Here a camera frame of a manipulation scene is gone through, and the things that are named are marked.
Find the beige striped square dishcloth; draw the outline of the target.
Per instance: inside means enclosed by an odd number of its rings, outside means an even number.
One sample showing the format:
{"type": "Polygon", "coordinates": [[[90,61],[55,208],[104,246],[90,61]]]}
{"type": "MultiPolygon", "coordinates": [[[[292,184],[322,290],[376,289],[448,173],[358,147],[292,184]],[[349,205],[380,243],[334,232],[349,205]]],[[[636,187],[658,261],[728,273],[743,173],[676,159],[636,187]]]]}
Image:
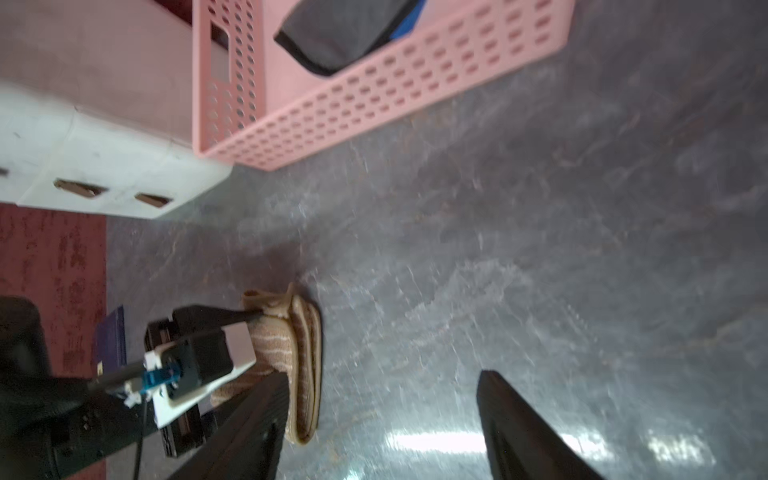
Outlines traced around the beige striped square dishcloth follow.
{"type": "Polygon", "coordinates": [[[322,317],[316,306],[290,284],[283,293],[249,290],[241,305],[259,317],[247,322],[256,363],[211,394],[215,407],[256,386],[272,373],[289,381],[285,436],[296,446],[308,444],[319,421],[322,392],[322,317]]]}

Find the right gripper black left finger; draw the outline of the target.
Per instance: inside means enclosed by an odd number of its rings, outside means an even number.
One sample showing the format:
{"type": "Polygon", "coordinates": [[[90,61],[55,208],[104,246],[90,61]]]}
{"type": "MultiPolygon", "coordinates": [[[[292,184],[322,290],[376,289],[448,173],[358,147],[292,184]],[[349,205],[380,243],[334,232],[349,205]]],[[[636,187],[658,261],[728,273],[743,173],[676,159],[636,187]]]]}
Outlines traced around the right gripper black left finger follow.
{"type": "Polygon", "coordinates": [[[171,477],[274,479],[290,403],[289,379],[274,372],[250,390],[210,441],[171,477]]]}

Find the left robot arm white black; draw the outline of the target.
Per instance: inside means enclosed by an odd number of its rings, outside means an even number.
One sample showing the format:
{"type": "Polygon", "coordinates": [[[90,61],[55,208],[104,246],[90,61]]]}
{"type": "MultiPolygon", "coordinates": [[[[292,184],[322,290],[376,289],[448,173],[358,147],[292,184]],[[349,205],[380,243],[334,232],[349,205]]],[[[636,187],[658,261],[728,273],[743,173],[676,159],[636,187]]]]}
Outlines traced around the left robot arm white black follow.
{"type": "MultiPolygon", "coordinates": [[[[86,378],[55,377],[36,306],[1,300],[1,475],[63,479],[173,423],[255,362],[250,314],[193,305],[177,309],[142,361],[86,378]]],[[[179,479],[272,479],[290,390],[278,372],[215,408],[193,435],[199,450],[179,479]]]]}

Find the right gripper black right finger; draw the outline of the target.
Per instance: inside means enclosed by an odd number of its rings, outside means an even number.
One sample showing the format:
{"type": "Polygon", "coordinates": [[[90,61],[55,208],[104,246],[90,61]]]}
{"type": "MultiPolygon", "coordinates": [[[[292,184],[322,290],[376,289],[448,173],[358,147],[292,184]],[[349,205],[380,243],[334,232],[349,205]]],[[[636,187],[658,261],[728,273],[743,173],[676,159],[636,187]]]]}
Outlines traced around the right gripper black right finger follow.
{"type": "Polygon", "coordinates": [[[599,479],[496,371],[480,373],[476,400],[495,479],[599,479]]]}

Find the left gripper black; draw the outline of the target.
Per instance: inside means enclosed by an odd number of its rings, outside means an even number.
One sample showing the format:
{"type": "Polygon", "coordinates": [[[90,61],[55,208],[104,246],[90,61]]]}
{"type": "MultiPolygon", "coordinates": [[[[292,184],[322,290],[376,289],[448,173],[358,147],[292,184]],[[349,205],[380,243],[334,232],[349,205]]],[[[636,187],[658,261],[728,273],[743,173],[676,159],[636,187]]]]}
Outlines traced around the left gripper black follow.
{"type": "MultiPolygon", "coordinates": [[[[173,311],[169,319],[158,320],[148,325],[145,333],[145,353],[186,335],[233,323],[247,324],[249,320],[255,320],[258,317],[257,313],[202,305],[178,308],[173,311]]],[[[168,457],[178,458],[202,446],[211,436],[208,422],[200,414],[198,404],[169,425],[163,428],[157,427],[162,433],[163,446],[168,457]]]]}

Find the blue grey microfibre cloth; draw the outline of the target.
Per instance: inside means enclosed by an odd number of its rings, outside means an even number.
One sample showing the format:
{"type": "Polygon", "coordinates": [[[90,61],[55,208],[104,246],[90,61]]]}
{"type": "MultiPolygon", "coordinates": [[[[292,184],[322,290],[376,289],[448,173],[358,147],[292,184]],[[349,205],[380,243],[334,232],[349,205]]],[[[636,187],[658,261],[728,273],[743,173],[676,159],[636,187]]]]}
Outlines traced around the blue grey microfibre cloth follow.
{"type": "Polygon", "coordinates": [[[417,0],[300,1],[274,41],[310,73],[330,77],[408,35],[425,6],[417,0]]]}

